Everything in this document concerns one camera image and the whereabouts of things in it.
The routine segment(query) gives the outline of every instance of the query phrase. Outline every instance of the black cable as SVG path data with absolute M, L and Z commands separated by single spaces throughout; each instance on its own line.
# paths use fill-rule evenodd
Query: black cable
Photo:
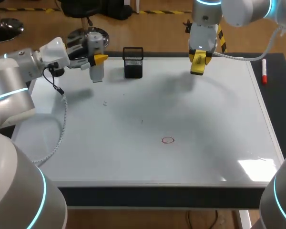
M 218 220 L 218 211 L 215 210 L 215 219 L 214 219 L 213 224 L 209 227 L 209 229 L 212 229 L 215 226 L 217 220 Z
M 65 92 L 64 92 L 60 87 L 58 87 L 58 86 L 55 85 L 54 75 L 51 73 L 53 82 L 51 82 L 50 80 L 48 80 L 48 78 L 44 75 L 44 71 L 45 71 L 46 69 L 47 69 L 47 68 L 44 68 L 44 69 L 42 70 L 42 76 L 46 79 L 46 81 L 48 81 L 50 84 L 52 84 L 53 88 L 54 88 L 56 91 L 58 91 L 61 95 L 64 95 Z
M 43 77 L 46 79 L 46 81 L 48 81 L 50 84 L 52 84 L 52 86 L 53 86 L 54 88 L 56 88 L 56 85 L 54 84 L 54 82 L 51 82 L 50 80 L 48 80 L 48 78 L 44 75 L 44 71 L 45 71 L 46 69 L 47 69 L 47 68 L 43 69 L 43 71 L 42 71 Z
M 186 222 L 190 229 L 193 229 L 191 219 L 190 219 L 190 211 L 186 211 L 185 213 Z

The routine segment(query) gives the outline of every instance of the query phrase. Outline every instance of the red ring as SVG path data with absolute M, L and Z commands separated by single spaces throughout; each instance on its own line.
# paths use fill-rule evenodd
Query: red ring
M 170 144 L 170 143 L 173 143 L 173 142 L 175 141 L 175 139 L 173 139 L 172 137 L 169 137 L 169 138 L 172 139 L 172 141 L 171 141 L 171 142 L 165 142 L 165 141 L 164 141 L 165 138 L 166 138 L 166 137 L 162 138 L 162 143 L 164 143 L 164 144 Z

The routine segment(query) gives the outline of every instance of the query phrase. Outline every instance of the wire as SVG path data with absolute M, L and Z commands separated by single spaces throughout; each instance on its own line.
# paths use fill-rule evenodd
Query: wire
M 218 220 L 218 211 L 215 210 L 215 219 L 214 219 L 213 224 L 209 227 L 209 229 L 212 229 L 215 226 L 217 220 Z
M 275 40 L 275 37 L 276 37 L 276 34 L 282 30 L 283 27 L 280 26 L 278 27 L 274 32 L 273 34 L 271 35 L 271 38 L 269 40 L 269 43 L 268 43 L 268 46 L 266 48 L 266 50 L 263 52 L 262 55 L 258 56 L 258 57 L 255 57 L 255 58 L 242 58 L 242 57 L 234 57 L 234 56 L 228 56 L 228 55 L 225 55 L 225 54 L 222 54 L 222 53 L 219 53 L 219 52 L 214 52 L 215 55 L 217 56 L 221 56 L 221 57 L 225 57 L 225 58 L 229 58 L 229 59 L 232 59 L 232 60 L 238 60 L 238 61 L 258 61 L 258 60 L 261 60 L 263 59 L 266 54 L 270 51 L 272 45 L 273 45 L 273 42 Z
M 193 229 L 192 223 L 191 223 L 191 218 L 190 218 L 190 212 L 191 211 L 186 211 L 186 213 L 185 213 L 185 220 L 186 220 L 186 224 L 189 226 L 189 229 Z M 214 222 L 211 224 L 211 226 L 208 229 L 212 229 L 215 226 L 217 220 L 218 220 L 218 211 L 215 210 Z
M 191 219 L 190 219 L 190 211 L 186 211 L 185 213 L 185 219 L 186 219 L 186 223 L 189 226 L 190 229 L 193 229 L 192 227 L 192 223 L 191 223 Z
M 63 91 L 60 87 L 57 87 L 53 82 L 51 82 L 50 80 L 48 80 L 48 79 L 45 77 L 44 71 L 45 71 L 45 69 L 42 71 L 43 77 L 44 77 L 50 84 L 52 84 L 52 86 L 54 87 L 54 89 L 55 89 L 56 91 L 58 91 L 58 92 L 62 95 L 62 99 L 63 99 L 63 101 L 64 101 L 64 106 L 65 106 L 65 111 L 64 111 L 64 117 L 63 117 L 63 125 L 62 125 L 61 135 L 60 135 L 60 137 L 59 137 L 59 140 L 58 140 L 58 143 L 57 143 L 56 147 L 53 149 L 52 152 L 50 152 L 50 153 L 49 153 L 47 156 L 45 156 L 44 158 L 38 159 L 38 160 L 33 160 L 32 163 L 34 163 L 34 164 L 45 162 L 45 161 L 47 161 L 51 156 L 53 156 L 53 155 L 56 153 L 56 151 L 58 150 L 58 148 L 61 146 L 63 137 L 64 137 L 64 135 L 65 135 L 66 124 L 67 124 L 68 102 L 67 102 L 66 95 L 64 94 L 64 91 Z

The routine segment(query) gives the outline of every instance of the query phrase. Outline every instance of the red circle drawing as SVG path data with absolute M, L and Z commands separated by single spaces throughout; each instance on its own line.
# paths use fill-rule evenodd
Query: red circle drawing
M 172 137 L 162 138 L 162 143 L 164 143 L 164 144 L 170 144 L 170 143 L 173 143 L 174 141 L 175 141 L 175 139 L 173 139 Z

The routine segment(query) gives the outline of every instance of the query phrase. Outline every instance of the black mesh pen holder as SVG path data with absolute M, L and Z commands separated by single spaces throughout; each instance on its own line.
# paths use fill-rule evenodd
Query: black mesh pen holder
M 141 79 L 143 76 L 143 48 L 124 47 L 124 76 L 126 79 Z

